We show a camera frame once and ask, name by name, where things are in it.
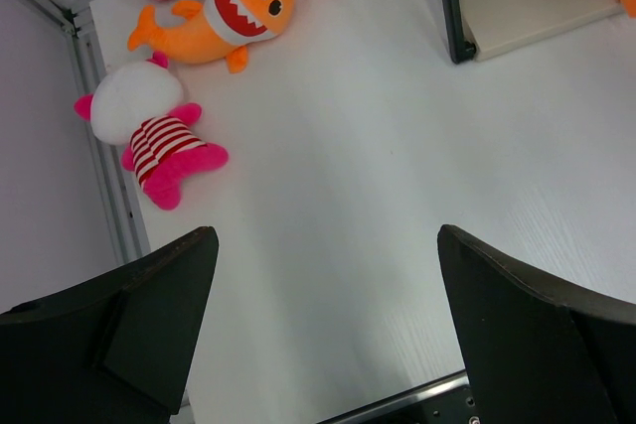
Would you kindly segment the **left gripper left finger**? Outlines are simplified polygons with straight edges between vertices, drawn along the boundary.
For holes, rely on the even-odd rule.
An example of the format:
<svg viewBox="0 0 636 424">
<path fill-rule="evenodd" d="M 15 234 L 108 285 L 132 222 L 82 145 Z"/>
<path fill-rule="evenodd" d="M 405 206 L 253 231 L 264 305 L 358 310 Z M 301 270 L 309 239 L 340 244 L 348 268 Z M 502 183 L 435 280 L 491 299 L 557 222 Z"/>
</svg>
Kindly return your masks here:
<svg viewBox="0 0 636 424">
<path fill-rule="evenodd" d="M 167 423 L 178 414 L 219 240 L 199 227 L 1 316 L 4 423 Z"/>
</svg>

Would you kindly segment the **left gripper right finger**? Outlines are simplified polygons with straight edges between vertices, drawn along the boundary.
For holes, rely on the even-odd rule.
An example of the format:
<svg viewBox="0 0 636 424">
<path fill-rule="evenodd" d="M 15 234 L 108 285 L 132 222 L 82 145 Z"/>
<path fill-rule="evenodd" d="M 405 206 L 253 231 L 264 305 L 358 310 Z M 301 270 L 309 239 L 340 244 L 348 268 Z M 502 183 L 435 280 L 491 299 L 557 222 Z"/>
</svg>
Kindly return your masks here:
<svg viewBox="0 0 636 424">
<path fill-rule="evenodd" d="M 456 225 L 443 283 L 484 423 L 632 423 L 635 306 L 511 257 Z"/>
</svg>

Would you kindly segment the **white magenta plush facing down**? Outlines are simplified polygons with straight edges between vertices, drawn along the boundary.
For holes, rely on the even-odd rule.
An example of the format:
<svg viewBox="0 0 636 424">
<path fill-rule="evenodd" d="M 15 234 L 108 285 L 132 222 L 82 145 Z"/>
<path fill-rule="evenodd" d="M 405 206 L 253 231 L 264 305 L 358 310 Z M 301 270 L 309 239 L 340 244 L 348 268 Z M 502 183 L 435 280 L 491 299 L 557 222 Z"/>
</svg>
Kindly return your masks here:
<svg viewBox="0 0 636 424">
<path fill-rule="evenodd" d="M 192 131 L 202 106 L 185 100 L 185 89 L 161 52 L 107 74 L 74 110 L 99 141 L 123 148 L 121 166 L 164 211 L 179 205 L 183 181 L 216 171 L 230 158 L 226 148 Z"/>
</svg>

